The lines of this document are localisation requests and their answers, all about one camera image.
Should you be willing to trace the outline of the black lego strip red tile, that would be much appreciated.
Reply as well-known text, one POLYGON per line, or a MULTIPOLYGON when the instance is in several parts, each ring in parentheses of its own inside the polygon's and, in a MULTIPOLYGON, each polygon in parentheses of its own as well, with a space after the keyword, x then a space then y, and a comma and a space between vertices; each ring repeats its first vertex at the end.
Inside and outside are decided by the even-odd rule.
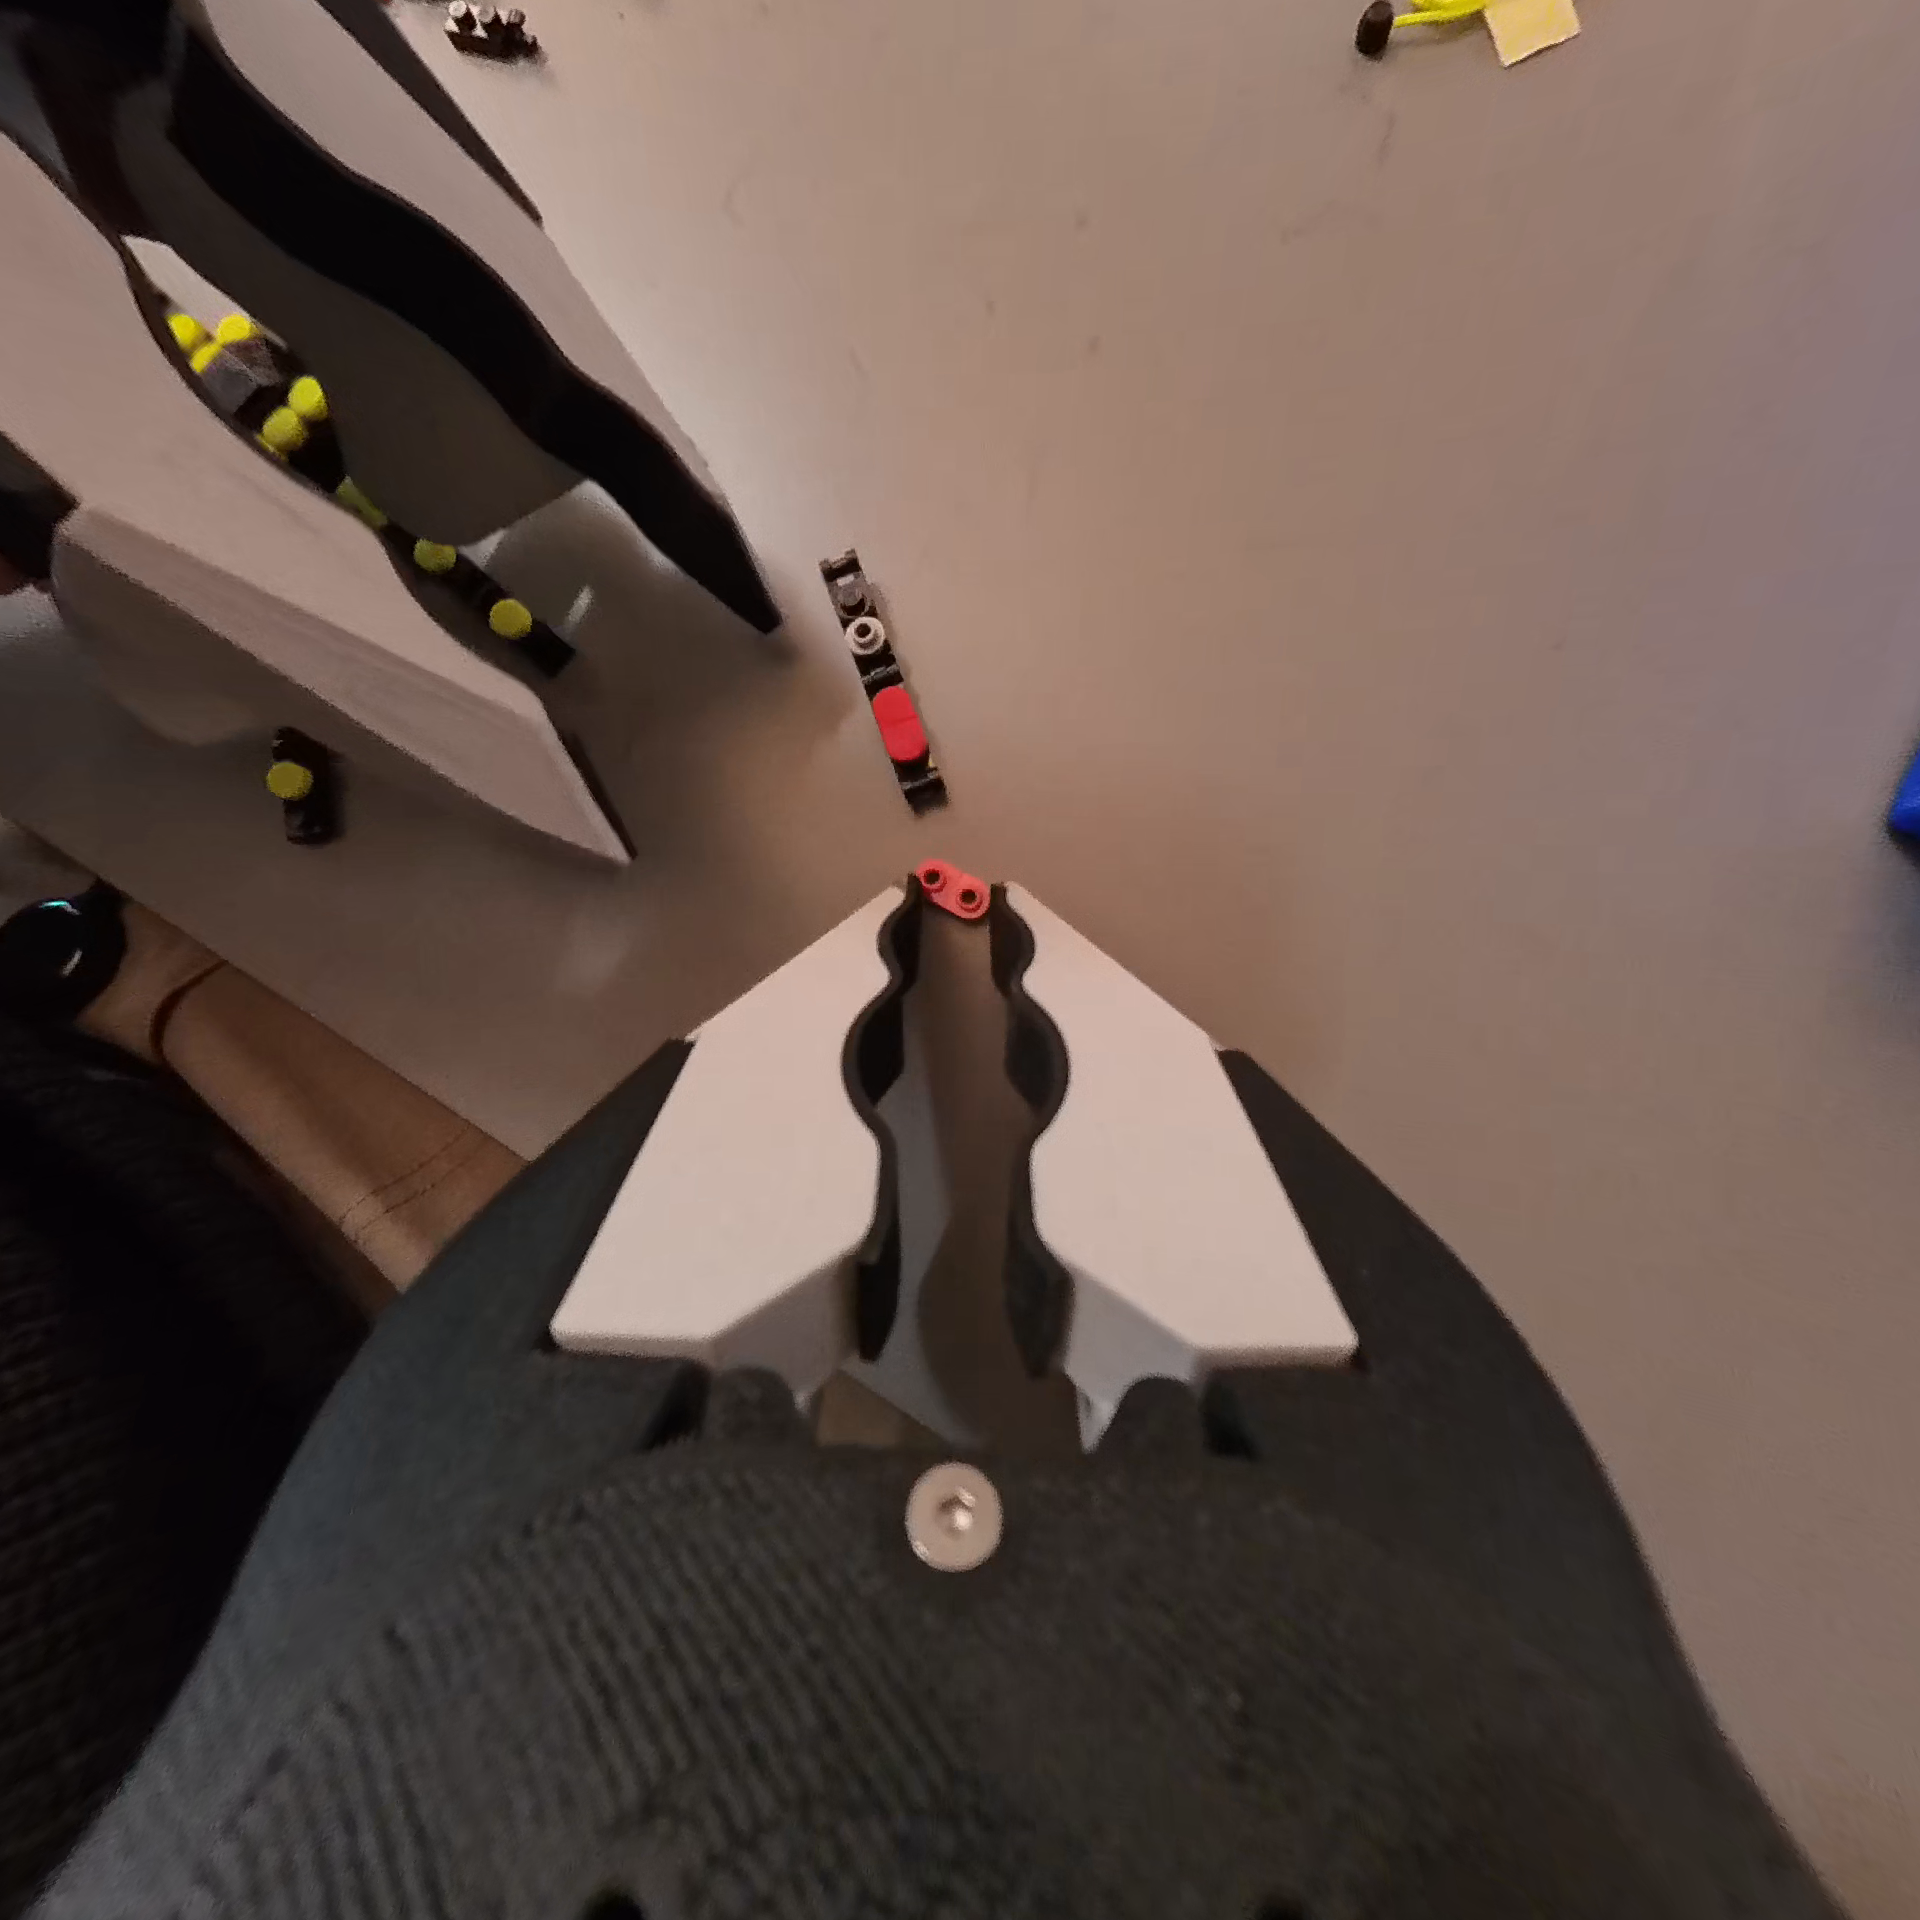
POLYGON ((913 814, 944 806, 947 781, 860 552, 820 560, 820 576, 902 801, 913 814))

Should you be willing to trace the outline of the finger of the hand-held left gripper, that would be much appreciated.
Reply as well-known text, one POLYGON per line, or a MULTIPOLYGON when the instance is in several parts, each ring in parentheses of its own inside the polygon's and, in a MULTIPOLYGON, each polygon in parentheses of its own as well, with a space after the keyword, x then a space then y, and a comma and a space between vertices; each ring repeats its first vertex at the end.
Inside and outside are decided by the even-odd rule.
POLYGON ((381 747, 591 859, 635 848, 539 691, 417 605, 381 539, 240 435, 118 244, 4 141, 4 498, 16 564, 186 743, 381 747))
POLYGON ((168 2, 151 215, 321 375, 353 481, 466 546, 591 484, 758 633, 730 502, 381 2, 168 2))

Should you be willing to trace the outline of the yellow black lego spider model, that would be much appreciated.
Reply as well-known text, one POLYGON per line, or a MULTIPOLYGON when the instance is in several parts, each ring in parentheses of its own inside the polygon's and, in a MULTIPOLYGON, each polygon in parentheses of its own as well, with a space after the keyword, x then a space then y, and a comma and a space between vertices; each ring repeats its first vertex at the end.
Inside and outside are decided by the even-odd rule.
POLYGON ((163 313, 222 420, 141 440, 156 493, 111 484, 59 532, 55 589, 113 656, 118 699, 184 743, 261 732, 296 846, 342 828, 340 757, 400 757, 593 859, 627 859, 586 761, 496 656, 558 675, 574 647, 466 547, 410 532, 351 478, 316 375, 261 323, 163 313))

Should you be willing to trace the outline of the person's left forearm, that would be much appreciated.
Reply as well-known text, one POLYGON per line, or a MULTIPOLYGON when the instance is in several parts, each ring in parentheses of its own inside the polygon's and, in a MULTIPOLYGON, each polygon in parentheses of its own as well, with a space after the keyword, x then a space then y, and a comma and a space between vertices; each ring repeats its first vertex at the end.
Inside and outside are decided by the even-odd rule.
POLYGON ((222 1003, 229 962, 136 900, 125 905, 122 930, 125 956, 77 1033, 204 1089, 242 1058, 222 1003))

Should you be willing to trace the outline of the wristwatch with mesh band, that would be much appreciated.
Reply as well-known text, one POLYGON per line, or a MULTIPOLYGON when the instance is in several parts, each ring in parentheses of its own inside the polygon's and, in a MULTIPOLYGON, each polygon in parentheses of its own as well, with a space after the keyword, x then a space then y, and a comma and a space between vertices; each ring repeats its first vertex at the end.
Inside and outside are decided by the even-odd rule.
POLYGON ((4 1024, 72 1035, 125 969, 126 899, 107 883, 4 917, 4 1024))

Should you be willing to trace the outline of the person's black sweater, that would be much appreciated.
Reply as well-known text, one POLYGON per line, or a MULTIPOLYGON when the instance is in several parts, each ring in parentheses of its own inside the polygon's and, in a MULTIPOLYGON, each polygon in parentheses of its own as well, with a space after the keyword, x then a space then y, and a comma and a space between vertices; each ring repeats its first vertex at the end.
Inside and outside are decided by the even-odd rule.
POLYGON ((361 1338, 204 1102, 4 1018, 4 1917, 154 1737, 361 1338))

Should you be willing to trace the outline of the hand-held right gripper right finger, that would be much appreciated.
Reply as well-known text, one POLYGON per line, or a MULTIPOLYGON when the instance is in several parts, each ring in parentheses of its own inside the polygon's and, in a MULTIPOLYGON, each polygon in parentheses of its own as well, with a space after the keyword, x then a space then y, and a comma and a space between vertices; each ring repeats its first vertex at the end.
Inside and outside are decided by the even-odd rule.
POLYGON ((1154 1379, 1349 1364, 1357 1333, 1210 1035, 1015 883, 990 965, 1031 1117, 1005 1268, 1023 1360, 1071 1382, 1082 1425, 1154 1379))

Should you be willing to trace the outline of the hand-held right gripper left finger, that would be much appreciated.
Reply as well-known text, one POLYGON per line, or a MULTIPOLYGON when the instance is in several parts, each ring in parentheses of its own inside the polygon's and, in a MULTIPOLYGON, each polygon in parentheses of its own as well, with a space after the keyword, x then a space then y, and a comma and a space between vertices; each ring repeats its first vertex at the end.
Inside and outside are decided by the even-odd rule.
POLYGON ((902 1074, 922 886, 870 905, 704 1018, 570 1272, 567 1354, 767 1370, 797 1403, 892 1333, 902 1074))

